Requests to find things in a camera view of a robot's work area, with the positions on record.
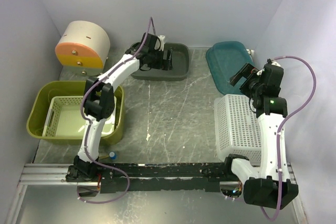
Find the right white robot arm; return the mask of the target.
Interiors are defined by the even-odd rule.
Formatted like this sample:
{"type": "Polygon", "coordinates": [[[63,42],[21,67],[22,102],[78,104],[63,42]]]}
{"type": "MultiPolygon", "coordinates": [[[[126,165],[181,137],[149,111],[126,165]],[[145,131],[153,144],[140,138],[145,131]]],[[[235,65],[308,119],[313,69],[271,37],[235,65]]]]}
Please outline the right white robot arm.
{"type": "Polygon", "coordinates": [[[298,196],[299,187],[290,181],[287,168],[284,122],[287,101],[279,96],[283,68],[271,61],[262,70],[246,63],[230,78],[234,86],[241,78],[240,91],[253,102],[261,137],[260,169],[252,167],[247,156],[229,154],[224,161],[223,176],[238,178],[243,184],[244,201],[250,205],[283,209],[298,196]]]}

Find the teal transparent container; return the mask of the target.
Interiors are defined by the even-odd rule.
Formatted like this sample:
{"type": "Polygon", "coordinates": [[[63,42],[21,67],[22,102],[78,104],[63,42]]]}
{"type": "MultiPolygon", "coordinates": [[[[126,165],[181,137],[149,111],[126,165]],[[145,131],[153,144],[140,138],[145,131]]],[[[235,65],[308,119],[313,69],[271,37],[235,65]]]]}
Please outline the teal transparent container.
{"type": "Polygon", "coordinates": [[[254,65],[245,46],[238,41],[225,41],[214,44],[206,52],[206,61],[217,90],[223,94],[241,94],[239,87],[245,79],[240,79],[235,86],[229,84],[246,63],[254,65]]]}

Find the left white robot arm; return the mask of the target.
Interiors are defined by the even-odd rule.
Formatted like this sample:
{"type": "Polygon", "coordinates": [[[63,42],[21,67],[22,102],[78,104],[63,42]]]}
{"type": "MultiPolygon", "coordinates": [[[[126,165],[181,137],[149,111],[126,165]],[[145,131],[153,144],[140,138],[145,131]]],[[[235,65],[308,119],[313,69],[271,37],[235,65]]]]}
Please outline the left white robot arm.
{"type": "Polygon", "coordinates": [[[86,80],[80,105],[85,130],[80,150],[68,168],[67,182],[90,182],[97,178],[102,130],[115,110],[115,90],[128,76],[143,66],[172,70],[172,51],[165,48],[165,43],[164,35],[144,33],[142,40],[127,49],[122,58],[106,73],[86,80]]]}

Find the white perforated basket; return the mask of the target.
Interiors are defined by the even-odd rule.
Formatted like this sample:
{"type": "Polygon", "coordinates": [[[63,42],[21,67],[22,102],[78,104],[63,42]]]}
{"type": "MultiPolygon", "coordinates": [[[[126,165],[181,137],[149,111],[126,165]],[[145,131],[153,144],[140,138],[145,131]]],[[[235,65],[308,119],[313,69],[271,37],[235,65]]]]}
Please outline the white perforated basket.
{"type": "Polygon", "coordinates": [[[214,101],[216,152],[220,161],[242,155],[260,166],[261,136],[258,120],[244,95],[227,94],[214,101]]]}

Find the dark grey container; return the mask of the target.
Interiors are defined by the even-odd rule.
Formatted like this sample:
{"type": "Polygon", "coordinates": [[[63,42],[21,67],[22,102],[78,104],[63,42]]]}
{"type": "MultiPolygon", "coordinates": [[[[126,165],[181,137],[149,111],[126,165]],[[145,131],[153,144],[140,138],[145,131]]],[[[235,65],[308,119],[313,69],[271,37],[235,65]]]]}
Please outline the dark grey container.
{"type": "Polygon", "coordinates": [[[143,67],[143,71],[138,70],[131,77],[150,81],[182,81],[186,79],[191,62],[189,48],[184,44],[172,42],[166,43],[164,48],[172,50],[172,70],[164,71],[143,67]]]}

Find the cream perforated basket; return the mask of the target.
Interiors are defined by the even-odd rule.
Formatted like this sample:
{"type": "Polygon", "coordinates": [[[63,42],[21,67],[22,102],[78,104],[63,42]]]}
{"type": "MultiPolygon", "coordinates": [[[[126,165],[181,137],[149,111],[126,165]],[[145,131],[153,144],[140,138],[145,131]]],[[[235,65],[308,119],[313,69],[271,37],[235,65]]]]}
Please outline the cream perforated basket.
{"type": "Polygon", "coordinates": [[[86,121],[80,113],[82,96],[56,96],[52,98],[42,136],[54,139],[83,138],[86,121]]]}

